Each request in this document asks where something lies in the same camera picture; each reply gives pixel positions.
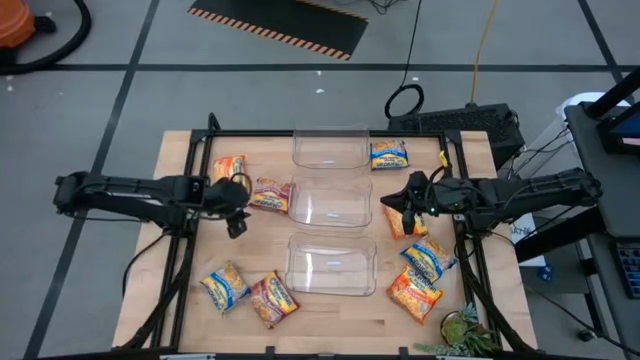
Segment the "black mat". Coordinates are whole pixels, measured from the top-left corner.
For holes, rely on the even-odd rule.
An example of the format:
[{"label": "black mat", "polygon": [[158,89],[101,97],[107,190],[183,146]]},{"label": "black mat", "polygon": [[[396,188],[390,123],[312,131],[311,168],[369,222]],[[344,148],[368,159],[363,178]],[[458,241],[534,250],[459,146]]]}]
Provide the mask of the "black mat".
[{"label": "black mat", "polygon": [[306,0],[196,0],[189,13],[340,60],[351,58],[368,25]]}]

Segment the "orange vacuum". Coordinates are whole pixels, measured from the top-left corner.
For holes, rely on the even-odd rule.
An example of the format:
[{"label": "orange vacuum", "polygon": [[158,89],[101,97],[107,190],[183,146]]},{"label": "orange vacuum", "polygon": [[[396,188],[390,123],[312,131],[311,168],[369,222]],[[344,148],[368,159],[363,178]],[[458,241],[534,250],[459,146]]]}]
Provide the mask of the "orange vacuum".
[{"label": "orange vacuum", "polygon": [[74,0],[74,2],[80,10],[82,22],[73,38],[60,49],[41,59],[17,64],[20,45],[36,33],[55,32],[56,24],[46,16],[34,16],[24,0],[0,0],[0,75],[24,74],[46,69],[78,48],[91,29],[91,15],[83,0]]}]

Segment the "wooden table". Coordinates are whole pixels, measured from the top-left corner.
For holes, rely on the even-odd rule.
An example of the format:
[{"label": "wooden table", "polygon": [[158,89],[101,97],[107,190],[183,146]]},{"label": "wooden table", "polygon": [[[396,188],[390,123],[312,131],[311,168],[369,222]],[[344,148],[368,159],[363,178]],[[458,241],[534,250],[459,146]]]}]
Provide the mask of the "wooden table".
[{"label": "wooden table", "polygon": [[[155,177],[182,174],[187,154],[189,132],[165,133]],[[398,348],[414,343],[442,343],[439,324],[443,316],[464,304],[458,266],[447,271],[435,283],[444,296],[420,326],[385,295],[405,260],[399,252],[416,238],[394,241],[382,213],[379,198],[402,189],[408,175],[415,170],[431,173],[440,163],[436,139],[404,139],[411,167],[398,171],[371,172],[373,184],[371,210],[373,220],[364,233],[375,242],[377,288],[369,297],[348,297],[292,293],[301,304],[298,311],[267,330],[254,312],[251,302],[240,302],[221,317],[199,281],[231,260],[245,281],[252,285],[274,269],[282,277],[287,263],[288,242],[300,231],[287,216],[250,210],[249,230],[235,240],[229,239],[224,222],[201,221],[189,294],[185,310],[180,352],[263,353],[265,346],[275,346],[278,353],[397,354]],[[469,175],[495,177],[491,149],[485,133],[464,132],[463,142]],[[217,137],[211,161],[221,156],[246,154],[247,172],[260,176],[287,177],[294,173],[291,157],[292,139],[288,137]],[[451,148],[451,157],[455,153]],[[450,216],[425,216],[431,235],[453,251],[454,234]],[[506,226],[496,232],[509,236]],[[137,251],[160,234],[160,229],[143,224]],[[511,326],[531,346],[536,347],[522,279],[511,245],[498,237],[483,240],[493,297]],[[169,241],[164,240],[133,266],[126,296],[116,329],[114,345],[128,340],[147,318],[158,301]],[[173,310],[166,316],[164,344],[168,343]]]}]

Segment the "gray floor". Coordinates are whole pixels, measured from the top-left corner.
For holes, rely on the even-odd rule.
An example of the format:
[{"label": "gray floor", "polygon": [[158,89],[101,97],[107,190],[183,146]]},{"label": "gray floor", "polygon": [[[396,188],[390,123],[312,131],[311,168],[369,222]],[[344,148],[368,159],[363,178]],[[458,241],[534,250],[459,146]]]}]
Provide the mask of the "gray floor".
[{"label": "gray floor", "polygon": [[[318,2],[333,4],[330,0]],[[39,14],[50,12],[59,33],[29,43],[21,61],[60,46],[79,24],[71,1],[29,3]],[[322,64],[341,63],[190,16],[187,9],[191,3],[159,1],[140,64],[318,64],[320,69]],[[385,16],[365,3],[345,6],[370,18],[350,63],[403,63],[417,3],[401,2]],[[68,70],[0,79],[3,359],[24,356],[70,230],[71,220],[55,215],[51,205],[53,181],[58,175],[91,168],[110,119],[117,121],[117,128],[103,172],[150,177],[163,131],[203,127],[209,111],[218,115],[226,129],[356,122],[384,129],[383,104],[402,77],[401,71],[318,73],[311,68],[255,71],[247,67],[246,71],[231,72],[219,71],[221,67],[207,72],[143,69],[130,72],[134,75],[130,88],[121,88],[125,65],[132,59],[145,16],[150,5],[155,9],[157,0],[87,0],[87,4],[94,18],[93,31],[86,43],[63,61],[69,64]],[[592,0],[588,4],[615,60],[627,65],[623,70],[640,64],[638,27],[634,25],[640,3]],[[490,6],[490,0],[425,0],[412,62],[472,64]],[[551,121],[555,107],[564,99],[580,92],[604,91],[614,84],[574,0],[502,1],[482,62],[530,65],[524,72],[483,71],[476,99],[479,104],[507,102],[517,110],[529,142]],[[96,66],[96,71],[73,66],[83,64],[106,66]],[[554,67],[566,64],[581,66],[569,72]],[[460,107],[468,101],[470,67],[450,71],[456,69],[409,74],[409,79],[417,78],[425,88],[423,110]],[[121,109],[115,101],[119,92],[127,95]],[[401,100],[396,111],[410,106],[410,101]],[[120,278],[133,255],[137,232],[138,227],[132,224],[85,224],[40,356],[109,348],[119,312]],[[584,301],[575,296],[558,299],[587,318]],[[588,346],[576,342],[575,324],[542,300],[529,300],[542,349],[618,358],[619,353],[602,342]]]}]

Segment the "vacuum hose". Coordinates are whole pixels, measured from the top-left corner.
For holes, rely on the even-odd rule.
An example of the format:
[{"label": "vacuum hose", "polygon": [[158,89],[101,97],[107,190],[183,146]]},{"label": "vacuum hose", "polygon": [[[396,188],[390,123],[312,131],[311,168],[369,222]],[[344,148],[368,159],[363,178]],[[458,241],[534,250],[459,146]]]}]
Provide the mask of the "vacuum hose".
[{"label": "vacuum hose", "polygon": [[73,0],[73,2],[76,3],[78,9],[80,10],[82,23],[80,23],[80,28],[78,29],[76,34],[73,35],[71,40],[64,44],[64,46],[62,46],[60,49],[41,59],[34,60],[25,64],[15,64],[0,67],[0,75],[20,75],[33,71],[45,70],[49,66],[64,59],[75,49],[77,49],[80,44],[82,44],[82,42],[84,42],[84,40],[87,38],[87,35],[89,35],[89,30],[91,30],[91,14],[89,13],[89,9],[87,8],[87,5],[85,5],[83,0]]}]

